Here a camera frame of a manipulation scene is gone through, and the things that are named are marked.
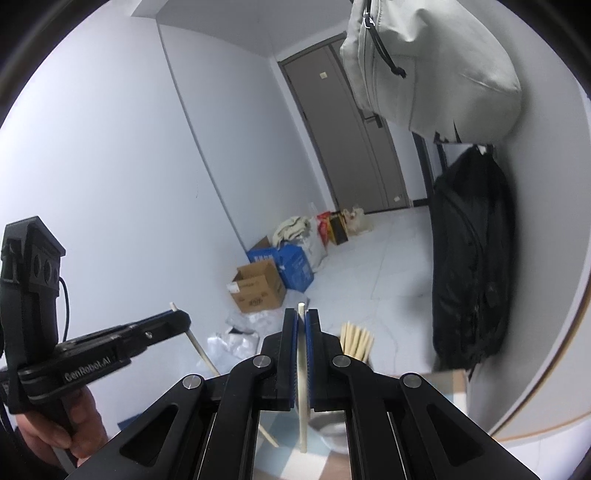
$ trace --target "white fabric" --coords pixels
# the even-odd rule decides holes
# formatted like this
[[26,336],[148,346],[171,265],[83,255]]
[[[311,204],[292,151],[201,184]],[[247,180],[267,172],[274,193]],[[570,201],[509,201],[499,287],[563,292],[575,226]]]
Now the white fabric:
[[306,217],[295,216],[288,218],[277,227],[273,234],[271,244],[275,248],[279,248],[282,242],[289,242],[298,235],[301,235],[309,225],[309,220]]
[[505,49],[468,10],[456,0],[372,0],[402,78],[376,52],[364,9],[365,0],[354,0],[340,51],[359,107],[427,140],[488,144],[509,133],[521,85]]

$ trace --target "label sticker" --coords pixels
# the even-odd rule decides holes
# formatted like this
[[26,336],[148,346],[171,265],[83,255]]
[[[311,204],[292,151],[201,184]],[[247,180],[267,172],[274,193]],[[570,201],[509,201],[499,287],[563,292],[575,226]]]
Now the label sticker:
[[230,293],[240,293],[240,287],[238,287],[238,283],[235,281],[226,284],[226,288]]

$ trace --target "gray door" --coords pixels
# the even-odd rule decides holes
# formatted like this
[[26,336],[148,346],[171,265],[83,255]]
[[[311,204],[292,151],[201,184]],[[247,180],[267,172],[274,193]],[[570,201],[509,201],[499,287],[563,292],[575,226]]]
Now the gray door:
[[356,106],[336,52],[342,40],[284,65],[339,209],[408,206],[386,123]]

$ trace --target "door handle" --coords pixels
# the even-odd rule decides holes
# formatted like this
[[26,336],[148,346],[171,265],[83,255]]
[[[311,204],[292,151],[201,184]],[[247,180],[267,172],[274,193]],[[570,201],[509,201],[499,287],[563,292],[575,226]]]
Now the door handle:
[[378,128],[383,128],[384,123],[382,122],[382,117],[380,117],[377,113],[373,114],[372,116],[364,118],[366,122],[370,122],[371,120],[375,121],[375,124]]

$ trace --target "black bag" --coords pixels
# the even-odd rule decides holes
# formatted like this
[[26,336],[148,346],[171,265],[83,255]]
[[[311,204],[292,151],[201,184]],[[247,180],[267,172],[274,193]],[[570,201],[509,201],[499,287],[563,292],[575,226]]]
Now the black bag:
[[509,320],[515,209],[490,153],[466,150],[435,182],[433,346],[439,368],[497,353]]

